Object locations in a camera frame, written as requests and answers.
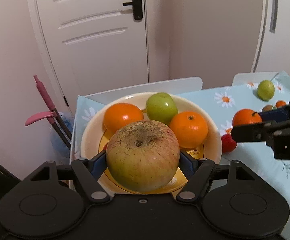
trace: orange fruit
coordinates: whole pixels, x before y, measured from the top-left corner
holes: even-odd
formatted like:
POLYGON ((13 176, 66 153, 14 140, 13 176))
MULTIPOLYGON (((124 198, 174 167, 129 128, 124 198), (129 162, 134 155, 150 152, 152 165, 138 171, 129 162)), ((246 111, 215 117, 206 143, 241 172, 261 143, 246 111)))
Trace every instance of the orange fruit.
POLYGON ((242 125, 242 124, 251 124, 263 122, 261 116, 251 109, 241 109, 238 111, 232 120, 232 126, 242 125))
POLYGON ((283 100, 279 100, 276 102, 275 104, 276 107, 280 107, 280 106, 286 106, 286 102, 283 100))
POLYGON ((128 103, 117 103, 106 110, 103 124, 109 132, 114 134, 131 122, 143 119, 144 114, 137 106, 128 103))
POLYGON ((169 124, 181 148, 193 149, 207 137, 208 125, 198 113, 186 111, 175 115, 169 124))

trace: black door handle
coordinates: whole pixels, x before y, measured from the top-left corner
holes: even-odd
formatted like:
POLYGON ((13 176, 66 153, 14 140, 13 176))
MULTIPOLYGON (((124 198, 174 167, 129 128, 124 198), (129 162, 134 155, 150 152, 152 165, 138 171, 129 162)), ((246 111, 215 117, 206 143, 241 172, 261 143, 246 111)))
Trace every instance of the black door handle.
POLYGON ((143 19, 142 0, 132 0, 131 2, 123 2, 123 6, 133 6, 133 15, 135 20, 143 19))

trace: blue floral tablecloth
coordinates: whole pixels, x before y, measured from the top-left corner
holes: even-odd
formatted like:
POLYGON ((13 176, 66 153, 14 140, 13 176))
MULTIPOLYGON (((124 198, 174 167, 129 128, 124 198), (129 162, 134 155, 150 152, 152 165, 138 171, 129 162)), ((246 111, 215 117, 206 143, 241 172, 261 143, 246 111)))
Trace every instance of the blue floral tablecloth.
MULTIPOLYGON (((272 80, 275 95, 269 102, 260 100, 255 92, 258 84, 248 83, 240 86, 213 88, 179 94, 203 108, 216 123, 220 134, 230 133, 234 114, 249 108, 260 112, 265 105, 275 105, 278 100, 290 101, 290 77, 281 72, 272 80)), ((75 125, 75 157, 80 155, 80 143, 84 129, 93 115, 104 105, 85 97, 77 99, 75 125)), ((239 143, 234 151, 222 155, 221 163, 240 160, 275 190, 290 205, 290 161, 275 160, 273 151, 265 143, 239 143)), ((290 218, 282 232, 282 236, 290 240, 290 218)))

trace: bowl rim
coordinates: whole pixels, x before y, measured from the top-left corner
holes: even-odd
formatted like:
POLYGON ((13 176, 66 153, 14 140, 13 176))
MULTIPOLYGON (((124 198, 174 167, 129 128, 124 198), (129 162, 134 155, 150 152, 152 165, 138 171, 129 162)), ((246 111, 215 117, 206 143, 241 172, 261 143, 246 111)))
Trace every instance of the bowl rim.
MULTIPOLYGON (((123 99, 128 99, 128 98, 132 98, 132 97, 139 96, 139 95, 153 95, 153 94, 156 94, 156 93, 159 93, 159 92, 141 92, 141 93, 135 93, 135 94, 131 94, 131 95, 126 95, 124 97, 121 97, 121 98, 118 98, 118 99, 112 101, 111 103, 105 105, 102 109, 100 109, 91 118, 91 120, 88 122, 88 124, 86 125, 86 128, 85 128, 85 130, 83 132, 83 136, 82 136, 82 140, 81 140, 81 145, 80 145, 80 155, 81 155, 81 157, 86 157, 85 152, 82 150, 82 149, 84 149, 84 147, 82 147, 82 146, 86 144, 85 141, 87 140, 87 134, 88 134, 87 131, 90 129, 90 126, 93 124, 93 120, 96 120, 97 117, 99 115, 101 115, 103 112, 105 112, 110 106, 112 106, 112 105, 114 105, 116 103, 120 103, 123 99)), ((202 114, 204 115, 204 118, 207 118, 208 119, 209 124, 211 124, 211 126, 213 128, 213 132, 219 133, 218 132, 218 127, 216 126, 214 120, 211 118, 211 116, 204 109, 202 109, 200 106, 198 106, 197 104, 195 104, 194 102, 192 102, 192 101, 190 101, 190 100, 188 100, 186 98, 183 98, 183 97, 180 97, 180 96, 177 96, 177 95, 173 95, 173 94, 170 94, 170 93, 168 93, 168 94, 171 95, 172 98, 175 97, 177 99, 180 99, 182 101, 185 101, 186 103, 192 105, 195 108, 198 108, 202 112, 202 114)), ((219 163, 219 161, 221 160, 221 156, 222 156, 222 141, 221 141, 221 136, 218 137, 217 144, 218 144, 217 148, 219 149, 220 154, 219 154, 219 157, 218 157, 218 162, 217 163, 215 162, 216 164, 219 163)))

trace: fruit bowl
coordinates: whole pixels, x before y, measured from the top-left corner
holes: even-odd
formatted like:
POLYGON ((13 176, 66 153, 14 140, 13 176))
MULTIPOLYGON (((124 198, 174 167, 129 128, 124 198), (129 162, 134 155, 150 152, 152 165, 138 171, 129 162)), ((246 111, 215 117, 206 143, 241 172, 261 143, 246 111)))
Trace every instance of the fruit bowl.
MULTIPOLYGON (((108 131, 106 131, 103 125, 104 114, 107 108, 116 103, 130 103, 137 106, 139 109, 145 109, 147 99, 153 94, 155 94, 155 92, 138 93, 122 97, 111 102, 98 111, 89 121, 83 133, 81 142, 81 156, 88 159, 93 158, 96 154, 103 150, 103 147, 109 141, 111 135, 108 131)), ((218 164, 222 154, 222 143, 218 128, 212 118, 193 102, 175 95, 171 95, 171 97, 175 101, 179 113, 184 111, 197 112, 205 118, 208 124, 208 134, 203 144, 195 149, 187 150, 187 152, 196 159, 204 157, 211 159, 218 164)), ((139 192, 124 188, 122 185, 118 184, 118 182, 116 182, 111 176, 108 169, 106 169, 101 175, 98 182, 107 191, 107 193, 112 196, 115 193, 141 194, 139 192)), ((187 179, 178 168, 174 178, 167 185, 157 190, 147 192, 147 194, 172 193, 175 196, 186 183, 187 179)))

